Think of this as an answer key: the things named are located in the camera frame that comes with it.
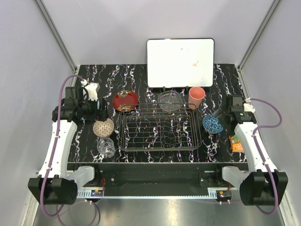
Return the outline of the blue geometric patterned bowl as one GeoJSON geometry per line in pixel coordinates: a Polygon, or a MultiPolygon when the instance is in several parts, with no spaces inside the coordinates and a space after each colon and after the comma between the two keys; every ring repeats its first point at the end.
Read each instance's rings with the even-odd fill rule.
{"type": "Polygon", "coordinates": [[[224,130],[219,117],[207,114],[203,118],[203,127],[204,129],[211,134],[218,134],[224,130]]]}

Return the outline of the brown checkered patterned bowl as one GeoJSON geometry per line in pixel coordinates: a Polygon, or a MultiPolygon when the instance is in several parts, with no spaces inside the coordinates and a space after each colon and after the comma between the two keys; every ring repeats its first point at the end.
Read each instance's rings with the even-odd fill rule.
{"type": "Polygon", "coordinates": [[[114,122],[112,119],[106,121],[95,121],[93,124],[93,132],[97,137],[109,137],[114,132],[114,122]]]}

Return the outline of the red floral plate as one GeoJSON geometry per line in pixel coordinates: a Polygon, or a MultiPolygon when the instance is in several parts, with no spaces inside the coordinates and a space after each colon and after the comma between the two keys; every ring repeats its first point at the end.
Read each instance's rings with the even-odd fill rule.
{"type": "Polygon", "coordinates": [[[138,96],[135,92],[130,90],[123,90],[118,92],[113,97],[113,107],[120,112],[129,112],[134,110],[138,105],[138,96]]]}

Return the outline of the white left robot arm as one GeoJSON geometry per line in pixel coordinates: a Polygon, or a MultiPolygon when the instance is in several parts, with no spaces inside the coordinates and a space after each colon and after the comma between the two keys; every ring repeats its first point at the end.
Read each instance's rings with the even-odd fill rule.
{"type": "Polygon", "coordinates": [[[81,87],[66,87],[65,97],[52,112],[52,136],[45,161],[36,178],[30,178],[28,188],[40,205],[71,205],[78,190],[85,184],[100,184],[102,178],[92,166],[80,166],[67,173],[68,157],[73,137],[81,121],[103,119],[105,100],[99,100],[98,83],[83,82],[81,87]]]}

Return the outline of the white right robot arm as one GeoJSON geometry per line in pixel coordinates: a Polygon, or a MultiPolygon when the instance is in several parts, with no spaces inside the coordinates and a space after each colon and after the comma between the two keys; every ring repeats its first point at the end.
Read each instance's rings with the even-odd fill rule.
{"type": "Polygon", "coordinates": [[[237,136],[247,159],[248,173],[238,167],[225,166],[214,174],[218,186],[227,183],[239,190],[246,206],[275,206],[282,201],[288,184],[288,176],[280,172],[270,159],[254,115],[251,99],[228,96],[218,111],[219,120],[229,136],[237,136]]]}

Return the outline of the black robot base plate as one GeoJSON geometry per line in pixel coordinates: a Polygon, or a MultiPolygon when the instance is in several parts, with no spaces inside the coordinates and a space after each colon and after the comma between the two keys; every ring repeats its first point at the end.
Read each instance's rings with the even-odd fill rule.
{"type": "Polygon", "coordinates": [[[105,198],[191,198],[208,195],[208,188],[227,187],[221,179],[221,169],[236,166],[246,170],[246,163],[119,163],[69,162],[67,170],[92,166],[98,186],[105,180],[105,198]]]}

